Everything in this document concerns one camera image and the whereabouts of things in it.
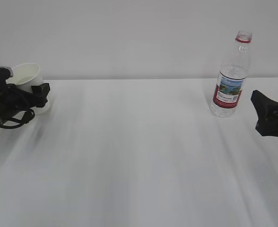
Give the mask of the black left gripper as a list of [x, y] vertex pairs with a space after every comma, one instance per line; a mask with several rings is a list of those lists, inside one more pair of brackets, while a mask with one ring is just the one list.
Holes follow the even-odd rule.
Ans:
[[43, 108], [48, 102], [50, 84], [31, 86], [31, 92], [22, 90], [0, 75], [0, 129], [17, 129], [35, 117], [32, 107]]

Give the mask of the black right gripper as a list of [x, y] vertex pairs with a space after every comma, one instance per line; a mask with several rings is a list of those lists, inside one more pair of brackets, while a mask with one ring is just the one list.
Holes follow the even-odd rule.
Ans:
[[261, 136], [278, 137], [278, 102], [254, 90], [251, 102], [258, 116], [256, 131]]

